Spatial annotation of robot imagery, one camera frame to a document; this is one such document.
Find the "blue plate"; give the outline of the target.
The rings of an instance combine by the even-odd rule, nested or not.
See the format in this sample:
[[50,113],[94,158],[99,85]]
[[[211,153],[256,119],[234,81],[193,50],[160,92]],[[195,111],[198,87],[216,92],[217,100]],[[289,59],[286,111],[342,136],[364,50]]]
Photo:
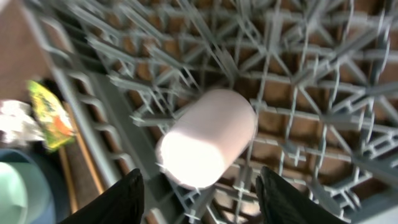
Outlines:
[[35,165],[46,180],[50,190],[50,202],[32,223],[60,223],[69,216],[71,208],[68,190],[58,160],[36,152],[1,149],[1,162],[27,162]]

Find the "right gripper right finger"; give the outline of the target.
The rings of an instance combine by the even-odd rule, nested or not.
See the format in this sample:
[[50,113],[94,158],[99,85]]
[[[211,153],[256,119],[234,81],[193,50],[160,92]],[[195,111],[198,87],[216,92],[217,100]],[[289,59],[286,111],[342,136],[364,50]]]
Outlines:
[[256,177],[256,194],[265,224],[343,223],[273,170],[264,166]]

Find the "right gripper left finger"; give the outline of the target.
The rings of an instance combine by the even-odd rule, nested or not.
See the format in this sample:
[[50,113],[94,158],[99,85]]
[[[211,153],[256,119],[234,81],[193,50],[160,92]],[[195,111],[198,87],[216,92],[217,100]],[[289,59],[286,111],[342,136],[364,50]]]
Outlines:
[[134,169],[61,224],[140,224],[143,214],[144,179]]

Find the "pink cup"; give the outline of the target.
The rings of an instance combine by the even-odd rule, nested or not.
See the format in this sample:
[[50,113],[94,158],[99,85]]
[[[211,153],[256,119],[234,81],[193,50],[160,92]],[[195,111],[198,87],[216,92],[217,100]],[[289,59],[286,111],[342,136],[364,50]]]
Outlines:
[[159,140],[158,164],[170,180],[187,189],[213,185],[253,139],[257,115],[233,90],[205,93]]

